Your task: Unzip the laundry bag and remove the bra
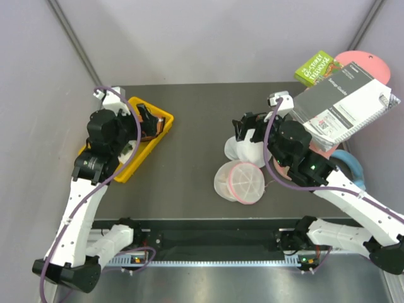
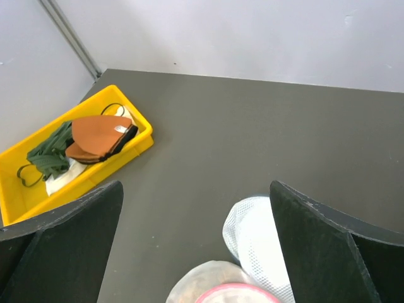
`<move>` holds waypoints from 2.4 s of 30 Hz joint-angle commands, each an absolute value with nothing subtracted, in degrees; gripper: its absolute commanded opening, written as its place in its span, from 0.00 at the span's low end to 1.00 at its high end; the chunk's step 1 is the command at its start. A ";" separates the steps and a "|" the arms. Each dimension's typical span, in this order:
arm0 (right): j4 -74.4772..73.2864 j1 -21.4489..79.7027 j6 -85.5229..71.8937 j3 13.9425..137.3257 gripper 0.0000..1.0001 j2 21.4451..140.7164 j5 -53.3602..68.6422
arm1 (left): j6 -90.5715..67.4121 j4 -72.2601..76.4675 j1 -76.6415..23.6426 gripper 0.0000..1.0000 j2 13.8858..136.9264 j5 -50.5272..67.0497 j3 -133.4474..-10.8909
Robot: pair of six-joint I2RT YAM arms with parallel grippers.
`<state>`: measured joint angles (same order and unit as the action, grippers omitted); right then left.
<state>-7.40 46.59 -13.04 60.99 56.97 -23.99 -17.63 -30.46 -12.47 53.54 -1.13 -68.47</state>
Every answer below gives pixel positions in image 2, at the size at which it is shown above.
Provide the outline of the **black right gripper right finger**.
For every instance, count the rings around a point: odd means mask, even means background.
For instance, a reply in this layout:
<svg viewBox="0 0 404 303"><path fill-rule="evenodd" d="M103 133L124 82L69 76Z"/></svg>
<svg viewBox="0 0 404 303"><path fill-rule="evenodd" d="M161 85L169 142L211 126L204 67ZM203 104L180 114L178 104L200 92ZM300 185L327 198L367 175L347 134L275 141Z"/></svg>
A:
<svg viewBox="0 0 404 303"><path fill-rule="evenodd" d="M273 181L270 201L296 302L403 302L403 234Z"/></svg>

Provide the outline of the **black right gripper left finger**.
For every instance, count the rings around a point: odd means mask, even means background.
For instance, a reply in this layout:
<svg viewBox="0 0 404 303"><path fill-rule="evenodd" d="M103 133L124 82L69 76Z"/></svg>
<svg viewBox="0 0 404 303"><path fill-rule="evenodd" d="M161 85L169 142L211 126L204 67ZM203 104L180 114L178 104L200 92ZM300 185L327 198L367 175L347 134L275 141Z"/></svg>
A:
<svg viewBox="0 0 404 303"><path fill-rule="evenodd" d="M112 181L1 228L1 302L96 302L123 204Z"/></svg>

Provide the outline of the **pink-zippered round laundry bag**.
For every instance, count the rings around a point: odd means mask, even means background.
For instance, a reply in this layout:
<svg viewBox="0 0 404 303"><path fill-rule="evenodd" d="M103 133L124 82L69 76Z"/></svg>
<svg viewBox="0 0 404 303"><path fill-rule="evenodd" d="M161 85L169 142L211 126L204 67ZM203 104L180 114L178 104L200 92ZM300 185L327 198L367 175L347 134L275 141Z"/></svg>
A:
<svg viewBox="0 0 404 303"><path fill-rule="evenodd" d="M239 266L207 261L187 272L172 288L167 302L279 302Z"/></svg>

